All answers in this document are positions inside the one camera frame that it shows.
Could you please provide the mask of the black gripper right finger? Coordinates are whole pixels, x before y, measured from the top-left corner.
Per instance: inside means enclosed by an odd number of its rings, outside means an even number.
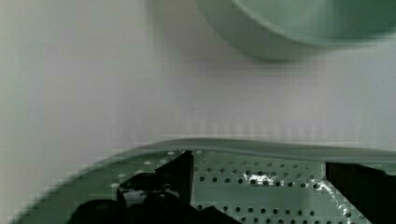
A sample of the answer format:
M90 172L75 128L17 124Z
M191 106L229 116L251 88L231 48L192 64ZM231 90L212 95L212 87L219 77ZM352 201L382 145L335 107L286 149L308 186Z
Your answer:
M326 179L372 224L396 223L394 175L356 163L326 162Z

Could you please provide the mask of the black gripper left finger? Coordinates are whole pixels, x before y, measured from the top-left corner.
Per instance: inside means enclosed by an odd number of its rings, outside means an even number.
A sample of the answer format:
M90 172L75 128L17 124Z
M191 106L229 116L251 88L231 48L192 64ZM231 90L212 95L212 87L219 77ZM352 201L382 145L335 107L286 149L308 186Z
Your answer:
M83 203L66 224L241 224L213 206L191 205L193 173L194 157L187 150L120 184L116 200Z

